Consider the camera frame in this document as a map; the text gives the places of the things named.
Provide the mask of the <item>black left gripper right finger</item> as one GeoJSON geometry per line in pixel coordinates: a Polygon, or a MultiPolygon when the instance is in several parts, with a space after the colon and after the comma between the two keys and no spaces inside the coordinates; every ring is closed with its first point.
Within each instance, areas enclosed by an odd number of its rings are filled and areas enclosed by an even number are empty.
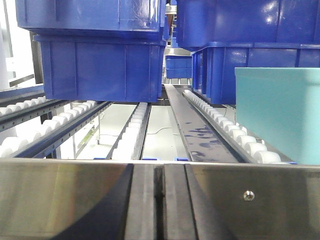
{"type": "Polygon", "coordinates": [[[164,166],[164,239],[235,240],[189,164],[164,166]]]}

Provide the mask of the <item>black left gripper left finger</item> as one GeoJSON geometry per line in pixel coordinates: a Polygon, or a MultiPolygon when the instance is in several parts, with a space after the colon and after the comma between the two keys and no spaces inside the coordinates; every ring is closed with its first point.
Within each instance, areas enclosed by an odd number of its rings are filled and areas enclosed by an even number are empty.
{"type": "Polygon", "coordinates": [[[108,193],[55,240],[162,240],[163,168],[128,164],[108,193]]]}

